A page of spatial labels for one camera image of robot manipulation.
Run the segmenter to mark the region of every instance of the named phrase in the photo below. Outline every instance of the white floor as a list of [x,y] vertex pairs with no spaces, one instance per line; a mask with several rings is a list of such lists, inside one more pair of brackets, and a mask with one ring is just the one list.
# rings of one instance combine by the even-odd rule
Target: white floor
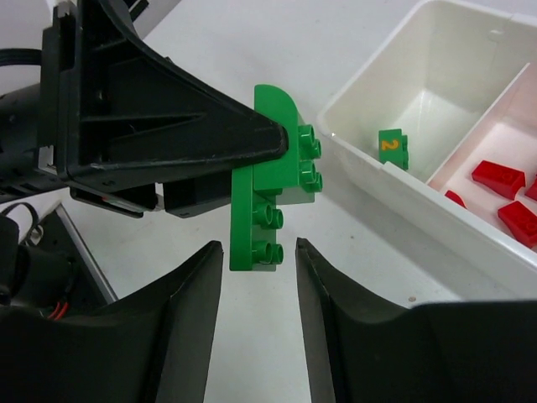
[[[416,3],[183,0],[147,43],[247,105],[255,84],[281,86],[312,122]],[[533,0],[478,3],[537,15]],[[310,402],[296,295],[297,237],[308,238],[340,270],[402,305],[479,297],[494,287],[483,278],[451,287],[443,273],[463,273],[460,261],[417,229],[398,232],[401,219],[354,189],[332,162],[328,151],[318,165],[326,191],[314,205],[284,209],[279,241],[286,260],[276,273],[225,268],[206,403]],[[46,209],[60,196],[120,297],[172,270],[211,239],[221,240],[227,251],[229,207],[188,220],[164,212],[133,220],[70,201],[65,192],[34,203]]]

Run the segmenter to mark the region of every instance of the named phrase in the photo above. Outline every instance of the black plastic housing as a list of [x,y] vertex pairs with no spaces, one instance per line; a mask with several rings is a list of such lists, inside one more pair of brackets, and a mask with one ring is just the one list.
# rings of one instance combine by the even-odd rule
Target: black plastic housing
[[133,18],[146,6],[55,8],[40,85],[0,97],[0,202],[68,186],[77,200],[141,217],[163,183],[164,208],[190,217],[229,202],[232,169],[286,152],[282,126],[138,37]]

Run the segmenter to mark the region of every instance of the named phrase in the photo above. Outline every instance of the yellow number 2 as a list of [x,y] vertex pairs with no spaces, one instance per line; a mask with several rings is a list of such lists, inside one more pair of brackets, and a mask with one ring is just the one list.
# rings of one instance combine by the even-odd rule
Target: yellow number 2
[[380,144],[380,148],[382,151],[385,151],[387,149],[397,149],[399,147],[399,141],[396,139],[393,139],[390,143],[389,141],[383,140]]

